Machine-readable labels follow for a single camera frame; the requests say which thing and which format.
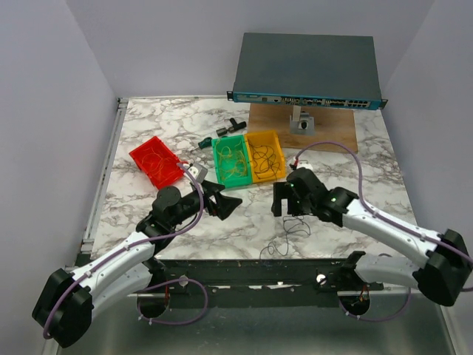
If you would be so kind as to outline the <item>yellow plastic bin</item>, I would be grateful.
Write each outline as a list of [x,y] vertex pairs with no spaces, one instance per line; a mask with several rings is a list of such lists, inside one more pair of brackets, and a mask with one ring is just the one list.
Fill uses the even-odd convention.
[[266,183],[286,176],[286,160],[275,130],[244,135],[253,183]]

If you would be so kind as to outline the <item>green plastic bin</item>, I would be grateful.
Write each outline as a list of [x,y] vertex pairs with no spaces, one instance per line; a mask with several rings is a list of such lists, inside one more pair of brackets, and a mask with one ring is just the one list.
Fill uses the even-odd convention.
[[215,138],[211,147],[219,184],[235,188],[252,184],[251,166],[244,135]]

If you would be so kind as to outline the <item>red plastic bin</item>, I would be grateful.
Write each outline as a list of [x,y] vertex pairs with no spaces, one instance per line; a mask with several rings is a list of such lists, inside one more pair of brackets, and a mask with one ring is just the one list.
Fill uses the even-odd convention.
[[180,159],[156,136],[133,149],[129,156],[157,189],[176,183],[184,175],[178,166]]

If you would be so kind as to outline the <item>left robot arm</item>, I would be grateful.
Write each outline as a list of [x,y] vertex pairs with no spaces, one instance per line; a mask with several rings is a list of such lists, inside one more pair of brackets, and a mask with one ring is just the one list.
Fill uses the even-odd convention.
[[238,197],[222,195],[223,189],[208,181],[187,195],[175,186],[163,188],[151,211],[121,244],[71,272],[62,268],[53,272],[32,313],[44,337],[67,348],[114,302],[136,291],[162,288],[163,264],[154,256],[179,234],[177,226],[203,213],[224,220],[242,204]]

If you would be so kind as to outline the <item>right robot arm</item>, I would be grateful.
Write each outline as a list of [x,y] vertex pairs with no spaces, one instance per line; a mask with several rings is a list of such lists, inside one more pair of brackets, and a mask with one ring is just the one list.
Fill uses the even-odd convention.
[[399,253],[397,257],[381,257],[353,252],[331,279],[342,290],[389,283],[417,289],[428,300],[452,306],[472,273],[472,259],[456,231],[438,233],[402,221],[376,209],[355,192],[342,187],[328,189],[307,168],[298,168],[284,182],[273,184],[274,216],[281,216],[284,200],[292,216],[311,215],[358,231]]

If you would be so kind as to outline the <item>wooden board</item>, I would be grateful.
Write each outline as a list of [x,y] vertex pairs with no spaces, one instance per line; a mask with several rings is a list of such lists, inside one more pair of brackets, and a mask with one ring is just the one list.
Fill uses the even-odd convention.
[[304,134],[293,134],[290,131],[290,105],[251,104],[248,120],[248,131],[259,132],[274,130],[279,137],[282,148],[302,149],[307,145],[321,141],[323,144],[314,146],[313,150],[326,152],[342,152],[343,149],[328,143],[340,143],[353,152],[358,151],[355,130],[354,112],[351,109],[328,109],[320,107],[303,107],[314,125]]

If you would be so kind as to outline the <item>green handled screwdriver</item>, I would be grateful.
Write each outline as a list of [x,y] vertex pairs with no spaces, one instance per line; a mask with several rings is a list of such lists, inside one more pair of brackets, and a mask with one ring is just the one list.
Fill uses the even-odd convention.
[[212,140],[213,140],[212,137],[206,137],[206,138],[202,139],[202,140],[196,145],[196,147],[193,149],[193,151],[195,151],[195,150],[202,150],[202,149],[206,149],[206,148],[210,147],[210,146],[211,146],[211,143],[212,143]]

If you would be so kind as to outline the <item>grey metal bracket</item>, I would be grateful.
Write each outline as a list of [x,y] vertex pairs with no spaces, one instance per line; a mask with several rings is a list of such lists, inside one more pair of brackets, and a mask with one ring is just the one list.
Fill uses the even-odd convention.
[[290,115],[290,134],[315,135],[314,117],[309,112],[304,111],[300,106],[293,106],[293,111]]

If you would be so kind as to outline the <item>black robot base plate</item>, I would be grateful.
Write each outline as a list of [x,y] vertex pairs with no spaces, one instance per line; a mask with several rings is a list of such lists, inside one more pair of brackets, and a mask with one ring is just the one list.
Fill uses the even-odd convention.
[[362,256],[269,260],[155,260],[146,263],[153,290],[137,304],[145,316],[166,309],[338,306],[338,295],[357,297],[381,291],[386,282],[368,283],[355,275]]

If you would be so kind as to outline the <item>blue network switch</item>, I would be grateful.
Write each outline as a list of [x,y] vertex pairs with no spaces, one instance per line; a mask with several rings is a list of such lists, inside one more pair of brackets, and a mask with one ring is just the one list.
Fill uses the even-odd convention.
[[357,35],[245,33],[227,99],[336,109],[387,105],[374,39]]

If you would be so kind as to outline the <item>aluminium frame rail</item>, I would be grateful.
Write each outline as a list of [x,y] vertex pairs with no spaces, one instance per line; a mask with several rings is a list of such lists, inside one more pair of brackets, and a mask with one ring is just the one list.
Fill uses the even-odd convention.
[[58,270],[34,319],[66,352],[456,354],[417,291],[346,277],[343,260],[150,260]]

